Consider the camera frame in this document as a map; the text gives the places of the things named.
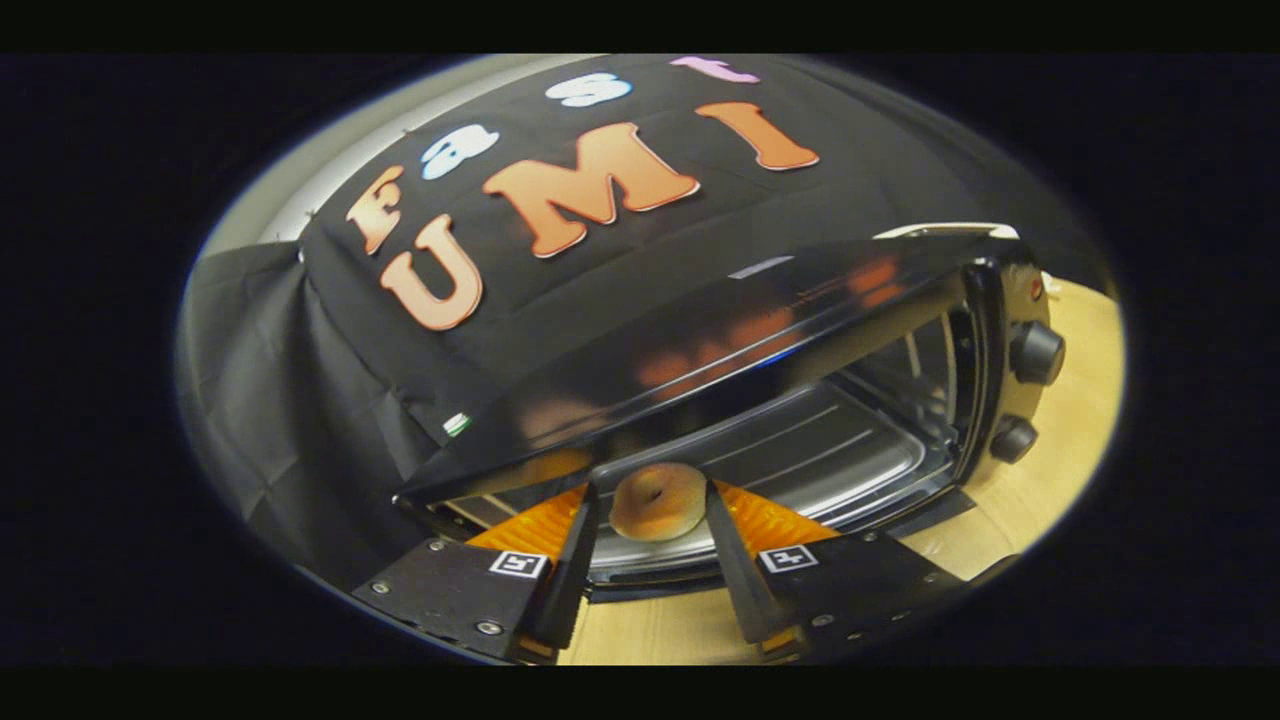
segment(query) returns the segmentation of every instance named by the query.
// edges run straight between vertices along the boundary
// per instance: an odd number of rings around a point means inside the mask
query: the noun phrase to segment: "wooden table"
[[[972,579],[1044,534],[1093,477],[1115,429],[1125,357],[1120,311],[1108,297],[1056,281],[1050,296],[1066,361],[1044,389],[1034,423],[1039,439],[1016,465],[975,477],[965,493],[977,507],[901,538],[940,568]],[[577,618],[561,665],[751,664],[754,646],[737,628],[727,589],[591,605]]]

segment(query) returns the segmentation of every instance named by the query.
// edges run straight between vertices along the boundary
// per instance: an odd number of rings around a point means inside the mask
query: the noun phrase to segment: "toaster oven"
[[[709,279],[531,374],[493,410],[502,420],[477,418],[486,432],[461,434],[396,502],[429,534],[467,541],[590,482],[593,602],[718,587],[705,520],[659,543],[609,527],[622,478],[689,464],[842,534],[936,523],[970,506],[950,491],[1032,447],[1064,356],[1041,270],[1009,225],[815,243]],[[620,370],[648,387],[582,400]],[[559,413],[539,416],[547,407]]]

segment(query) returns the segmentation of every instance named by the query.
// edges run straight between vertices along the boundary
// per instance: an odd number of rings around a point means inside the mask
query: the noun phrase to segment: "pink letter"
[[[760,78],[750,76],[746,73],[735,73],[728,69],[728,63],[724,60],[708,60],[705,58],[681,58],[678,60],[672,60],[672,65],[685,65],[686,68],[692,68],[704,76],[712,76],[718,79],[727,79],[728,82],[760,82]]]

